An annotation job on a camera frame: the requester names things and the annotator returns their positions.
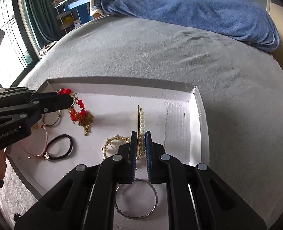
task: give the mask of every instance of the red bead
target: red bead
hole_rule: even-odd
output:
[[[81,114],[82,116],[84,116],[84,115],[86,114],[86,111],[85,111],[84,109],[82,109],[82,110],[80,111],[80,114]]]

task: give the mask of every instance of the silver screw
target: silver screw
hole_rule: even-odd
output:
[[[163,155],[161,155],[161,159],[162,159],[163,161],[168,161],[168,160],[170,160],[170,156],[167,155],[167,154],[163,154]]]
[[[76,166],[76,171],[78,172],[82,172],[86,169],[86,166],[84,164],[79,164],[78,166]]]
[[[122,159],[122,156],[121,155],[115,155],[113,156],[113,160],[114,161],[120,161]]]
[[[207,170],[207,165],[205,163],[199,163],[198,169],[202,171]]]

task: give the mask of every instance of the pink cord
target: pink cord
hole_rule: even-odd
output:
[[[47,129],[45,128],[44,125],[41,125],[40,127],[43,128],[43,129],[45,130],[45,132],[46,132],[46,142],[45,142],[45,148],[44,148],[44,150],[43,150],[39,155],[31,155],[29,152],[27,152],[27,151],[23,148],[23,146],[22,146],[22,144],[21,144],[21,141],[19,141],[19,143],[20,143],[20,145],[21,145],[21,148],[24,150],[24,152],[26,152],[28,155],[30,155],[30,156],[28,157],[29,159],[30,159],[30,158],[33,158],[33,157],[42,157],[42,156],[45,154],[46,150],[47,150],[48,132],[47,132]]]

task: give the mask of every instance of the desk leg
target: desk leg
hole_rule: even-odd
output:
[[[89,22],[91,20],[91,17],[89,16],[89,11],[87,9],[86,4],[83,4],[83,5],[76,7],[76,10],[78,11],[78,15],[79,15],[79,18],[80,18],[81,25],[83,25],[84,23]]]

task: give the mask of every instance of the blue blanket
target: blue blanket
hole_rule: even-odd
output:
[[[271,17],[251,0],[95,0],[94,9],[213,31],[269,52],[280,43]]]

